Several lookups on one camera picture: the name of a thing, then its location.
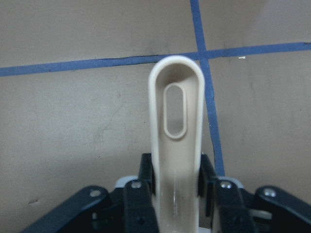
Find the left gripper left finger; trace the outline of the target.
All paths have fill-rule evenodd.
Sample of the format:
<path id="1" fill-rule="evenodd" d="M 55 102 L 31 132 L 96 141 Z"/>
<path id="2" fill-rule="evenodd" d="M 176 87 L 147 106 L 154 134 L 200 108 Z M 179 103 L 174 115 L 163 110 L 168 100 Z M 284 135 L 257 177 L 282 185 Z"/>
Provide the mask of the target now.
<path id="1" fill-rule="evenodd" d="M 87 186 L 26 227 L 25 233 L 157 233 L 152 204 L 151 154 L 141 156 L 137 177 L 119 181 L 112 192 Z"/>

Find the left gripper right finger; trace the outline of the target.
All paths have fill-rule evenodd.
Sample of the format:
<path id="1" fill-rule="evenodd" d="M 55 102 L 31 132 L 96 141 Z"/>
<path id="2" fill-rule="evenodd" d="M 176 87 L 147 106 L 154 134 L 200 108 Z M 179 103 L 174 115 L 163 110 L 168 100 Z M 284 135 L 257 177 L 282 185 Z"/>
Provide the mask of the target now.
<path id="1" fill-rule="evenodd" d="M 252 194 L 239 181 L 217 176 L 205 154 L 201 155 L 198 187 L 213 233 L 311 231 L 309 204 L 271 185 L 259 187 Z"/>

